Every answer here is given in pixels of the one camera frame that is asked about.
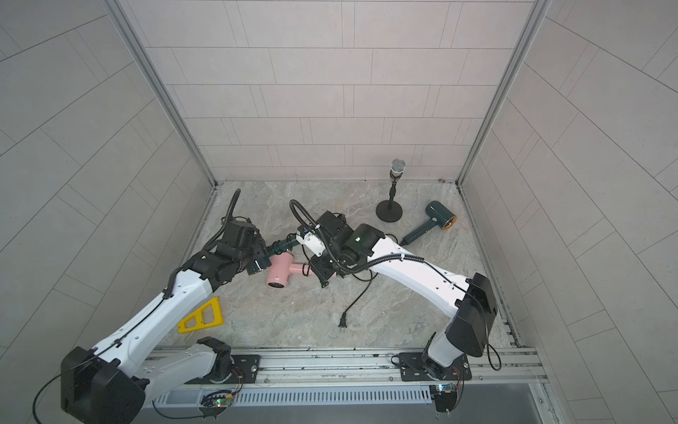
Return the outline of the green hair dryer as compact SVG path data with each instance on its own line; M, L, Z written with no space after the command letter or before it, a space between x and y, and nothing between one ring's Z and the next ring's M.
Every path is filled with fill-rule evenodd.
M291 252L292 249L298 245L296 233L290 233L286 238L273 242L271 245L267 246L271 254L270 260L274 255Z
M400 242L401 246L411 245L414 241L421 238L435 227L447 231L455 224L455 222L457 222L457 216L439 201L431 201L428 203L425 212L428 220L405 235Z

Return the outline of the pink hair dryer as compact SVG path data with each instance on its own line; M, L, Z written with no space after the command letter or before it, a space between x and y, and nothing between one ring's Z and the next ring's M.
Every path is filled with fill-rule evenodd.
M275 289L284 289L288 286L291 275L309 277L313 276L314 272L308 264L296 263L292 253L274 255L268 268L266 284Z

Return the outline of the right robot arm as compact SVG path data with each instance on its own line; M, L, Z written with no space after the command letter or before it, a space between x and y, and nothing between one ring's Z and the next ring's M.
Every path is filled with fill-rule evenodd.
M332 275L364 270L391 278L438 307L450 322L434 333L415 369L434 380L450 380L464 355L480 358L489 349L497 316L492 284L477 273L465 277L416 256L368 224L352 229L343 217L326 212L298 228L298 242L314 254L312 270L325 283Z

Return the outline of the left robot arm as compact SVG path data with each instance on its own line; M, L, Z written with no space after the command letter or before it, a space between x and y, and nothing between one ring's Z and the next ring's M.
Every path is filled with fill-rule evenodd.
M183 318L265 251L249 219L224 217L217 234L171 272L167 286L136 316L91 349L76 347L65 356L61 409L83 423L130 423L144 406L192 380L242 383L231 347L214 337L155 365L145 361Z

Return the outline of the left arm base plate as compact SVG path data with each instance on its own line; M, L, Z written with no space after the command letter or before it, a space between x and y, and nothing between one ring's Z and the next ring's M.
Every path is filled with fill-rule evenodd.
M188 381L187 385L198 384L254 384L259 373L261 355L235 355L231 358L233 372L221 379L201 377Z

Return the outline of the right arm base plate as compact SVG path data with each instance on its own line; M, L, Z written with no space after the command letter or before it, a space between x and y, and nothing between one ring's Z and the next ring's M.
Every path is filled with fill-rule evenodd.
M452 382L461 383L472 379L467 356L462 354L448 367L430 360L424 353L398 353L391 357L403 382Z

